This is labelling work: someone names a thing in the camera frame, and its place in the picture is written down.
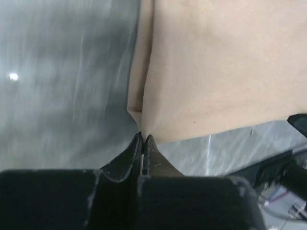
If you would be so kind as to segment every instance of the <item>black plastic part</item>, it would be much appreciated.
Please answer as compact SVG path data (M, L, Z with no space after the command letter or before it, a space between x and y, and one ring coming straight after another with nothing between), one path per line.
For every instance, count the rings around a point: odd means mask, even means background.
M153 136L149 136L143 147L143 175L151 176L184 176L163 156Z
M150 177L138 183L140 230L264 230L257 196L243 178Z
M98 170L0 173L0 229L132 228L141 151L139 133Z
M290 116L287 121L307 138L307 114Z
M270 157L266 160L255 163L239 171L229 174L245 178L253 188L261 193L263 188L278 180L286 165L293 162L292 151Z
M293 164L289 166L280 180L280 184L307 201L307 170Z

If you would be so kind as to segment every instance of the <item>reflective floor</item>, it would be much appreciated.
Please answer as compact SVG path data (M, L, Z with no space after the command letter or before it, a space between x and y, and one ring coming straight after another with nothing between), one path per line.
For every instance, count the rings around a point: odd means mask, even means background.
M126 110L139 0L0 0L0 170L98 168L138 132ZM217 175L307 143L270 122L160 146Z

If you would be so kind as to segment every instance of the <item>stainless steel surface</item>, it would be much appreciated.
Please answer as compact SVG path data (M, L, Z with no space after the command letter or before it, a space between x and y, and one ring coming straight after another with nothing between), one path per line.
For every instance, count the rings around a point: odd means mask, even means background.
M138 131L127 113L139 0L0 0L0 170L98 168ZM184 174L217 175L306 143L271 122L169 143Z
M160 151L186 175L221 175L304 144L307 139L290 124L275 121L166 144Z

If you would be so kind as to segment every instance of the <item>brown paper bag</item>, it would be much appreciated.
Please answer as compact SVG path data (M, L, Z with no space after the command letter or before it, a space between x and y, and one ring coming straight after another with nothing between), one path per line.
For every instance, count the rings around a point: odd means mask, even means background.
M307 113L307 1L142 0L128 111L158 143Z

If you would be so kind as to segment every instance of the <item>cable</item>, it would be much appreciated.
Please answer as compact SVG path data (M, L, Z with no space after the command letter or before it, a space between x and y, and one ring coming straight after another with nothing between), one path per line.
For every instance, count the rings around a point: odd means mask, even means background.
M287 190L287 191L285 191L283 194L280 194L279 196L277 196L277 197L275 197L275 198L269 198L268 200L269 200L270 203L276 202L276 201L282 199L283 197L285 197L289 192L290 192L290 191Z
M285 227L285 225L287 224L287 220L283 223L282 227L280 228L280 230L283 230L283 228Z
M275 187L275 191L267 198L268 201L272 200L273 197L278 193L280 186Z
M297 204L294 204L291 206L291 208L289 209L288 213L291 214L292 216L294 216L295 218L297 218L297 216L300 217L300 219L303 219L303 220L306 220L307 221L307 218L306 218L306 212L304 210L305 206L301 206L301 207L298 207L299 205Z
M303 220L303 219L295 219L295 218L291 218L289 216L286 216L286 215L283 215L283 214L280 214L280 213L277 213L277 212L274 212L272 210L270 210L269 208L266 208L266 207L262 207L262 209L268 213L269 215L275 217L275 218L278 218L278 219L283 219L283 220L286 220L286 221L291 221L291 222L302 222L302 223L305 223L307 224L307 221L306 220Z

